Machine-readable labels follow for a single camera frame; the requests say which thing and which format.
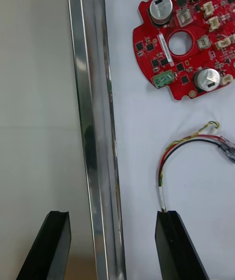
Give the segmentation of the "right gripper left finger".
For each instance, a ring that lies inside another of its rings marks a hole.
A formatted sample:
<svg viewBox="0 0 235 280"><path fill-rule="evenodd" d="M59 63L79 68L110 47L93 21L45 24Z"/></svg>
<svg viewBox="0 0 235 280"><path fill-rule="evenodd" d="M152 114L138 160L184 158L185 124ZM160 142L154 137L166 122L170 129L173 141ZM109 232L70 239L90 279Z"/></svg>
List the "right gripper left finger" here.
<svg viewBox="0 0 235 280"><path fill-rule="evenodd" d="M68 212L47 214L17 276L18 280L62 280L71 246Z"/></svg>

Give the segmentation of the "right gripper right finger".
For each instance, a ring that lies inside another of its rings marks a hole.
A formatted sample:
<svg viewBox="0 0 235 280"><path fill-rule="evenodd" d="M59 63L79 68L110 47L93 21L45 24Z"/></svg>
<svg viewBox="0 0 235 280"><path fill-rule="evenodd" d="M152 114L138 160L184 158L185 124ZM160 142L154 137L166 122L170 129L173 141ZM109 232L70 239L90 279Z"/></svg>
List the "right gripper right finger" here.
<svg viewBox="0 0 235 280"><path fill-rule="evenodd" d="M159 211L157 213L155 243L162 279L209 279L177 211Z"/></svg>

